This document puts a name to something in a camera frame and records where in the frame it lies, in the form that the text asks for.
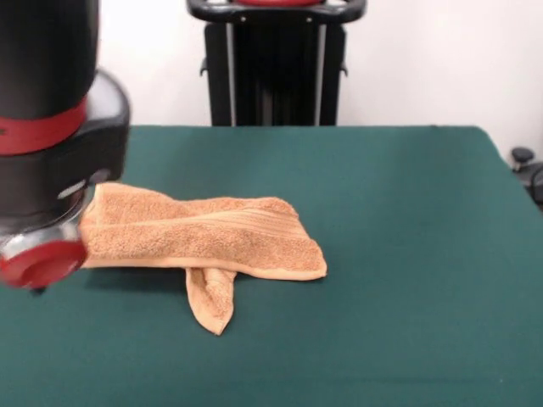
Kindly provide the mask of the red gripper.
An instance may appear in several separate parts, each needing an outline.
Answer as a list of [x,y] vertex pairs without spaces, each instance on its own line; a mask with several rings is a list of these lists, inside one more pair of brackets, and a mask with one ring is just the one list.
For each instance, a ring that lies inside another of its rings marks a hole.
[[87,250],[76,231],[72,237],[58,231],[36,231],[10,237],[1,243],[1,280],[11,287],[43,295],[46,287],[81,268]]

